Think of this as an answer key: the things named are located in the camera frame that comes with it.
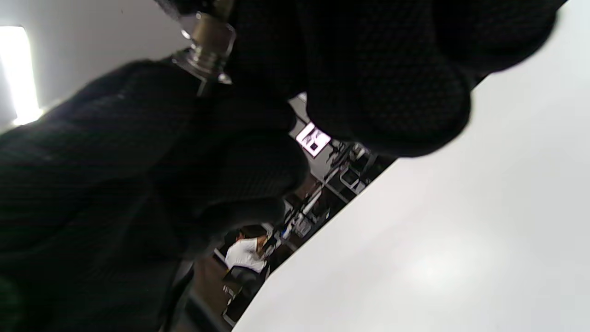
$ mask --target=ceiling light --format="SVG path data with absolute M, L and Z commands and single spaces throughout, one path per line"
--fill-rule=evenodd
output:
M 22 27 L 0 27 L 0 59 L 17 113 L 15 125 L 24 125 L 42 115 L 37 101 L 27 32 Z

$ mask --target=screen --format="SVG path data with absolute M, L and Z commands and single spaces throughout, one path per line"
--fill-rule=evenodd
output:
M 317 156 L 324 147 L 330 142 L 330 136 L 324 134 L 313 123 L 308 123 L 295 140 L 309 152 L 312 157 Z

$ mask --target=white table surface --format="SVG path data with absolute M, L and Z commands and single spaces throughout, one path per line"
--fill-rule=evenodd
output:
M 274 273 L 234 332 L 590 331 L 590 1 Z

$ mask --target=black chair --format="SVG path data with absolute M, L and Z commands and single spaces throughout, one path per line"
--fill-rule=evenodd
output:
M 262 287 L 264 278 L 252 269 L 235 265 L 225 274 L 223 281 L 240 287 L 236 293 L 231 292 L 227 286 L 224 287 L 231 298 L 221 316 L 229 325 L 234 326 Z

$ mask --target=gloved hand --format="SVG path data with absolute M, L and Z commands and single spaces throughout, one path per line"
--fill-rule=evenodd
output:
M 173 18 L 212 1 L 156 0 Z M 533 54 L 565 0 L 239 0 L 227 70 L 255 73 L 332 137 L 412 157 L 468 121 L 482 77 Z
M 139 61 L 0 136 L 0 279 L 20 299 L 5 310 L 17 330 L 157 330 L 181 260 L 282 221 L 308 167 L 293 110 L 255 78 L 209 99 L 197 84 Z

